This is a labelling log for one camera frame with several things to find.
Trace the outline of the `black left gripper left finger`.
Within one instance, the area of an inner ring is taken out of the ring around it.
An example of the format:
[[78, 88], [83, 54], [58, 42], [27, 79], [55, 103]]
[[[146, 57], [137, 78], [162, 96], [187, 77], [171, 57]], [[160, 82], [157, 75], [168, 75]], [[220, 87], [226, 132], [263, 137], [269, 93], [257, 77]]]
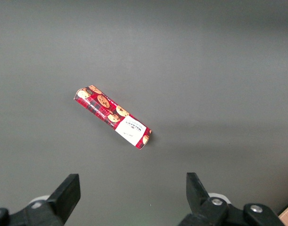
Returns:
[[81, 197], [78, 174], [70, 174], [46, 199], [28, 204], [10, 214], [0, 208], [0, 226], [63, 226]]

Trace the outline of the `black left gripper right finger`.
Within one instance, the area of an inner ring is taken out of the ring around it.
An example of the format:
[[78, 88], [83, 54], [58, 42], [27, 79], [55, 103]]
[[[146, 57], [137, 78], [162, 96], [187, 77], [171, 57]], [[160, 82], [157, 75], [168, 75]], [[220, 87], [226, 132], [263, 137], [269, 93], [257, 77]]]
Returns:
[[211, 197], [196, 173], [187, 173], [186, 196], [191, 213], [180, 226], [282, 226], [283, 222], [268, 206], [248, 203], [240, 210], [223, 198]]

